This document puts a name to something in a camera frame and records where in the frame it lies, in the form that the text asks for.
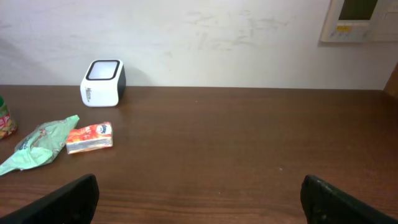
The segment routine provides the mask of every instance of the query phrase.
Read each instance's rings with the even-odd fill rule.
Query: yellow label
[[[336,28],[337,31],[341,31],[341,32],[349,32],[351,30],[350,26],[338,26]]]

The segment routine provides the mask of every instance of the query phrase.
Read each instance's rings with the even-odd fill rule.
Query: thermostat
[[[86,106],[116,106],[126,88],[126,75],[120,60],[95,60],[80,85]]]
[[[331,0],[321,41],[398,41],[398,0]]]

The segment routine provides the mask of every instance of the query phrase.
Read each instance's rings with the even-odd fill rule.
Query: wooden table
[[[114,108],[83,105],[77,86],[0,86],[15,135],[78,114],[110,121],[114,147],[0,177],[0,216],[83,174],[93,223],[306,223],[300,188],[315,174],[398,218],[398,113],[381,91],[129,87]]]

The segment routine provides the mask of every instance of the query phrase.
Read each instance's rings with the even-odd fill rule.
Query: orange and white package
[[[111,147],[113,146],[112,134],[110,122],[73,129],[67,137],[68,154]]]

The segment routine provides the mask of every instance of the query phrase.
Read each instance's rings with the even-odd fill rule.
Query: wooden edge
[[[396,68],[391,73],[390,79],[388,80],[384,91],[395,98],[398,98],[398,63]]]

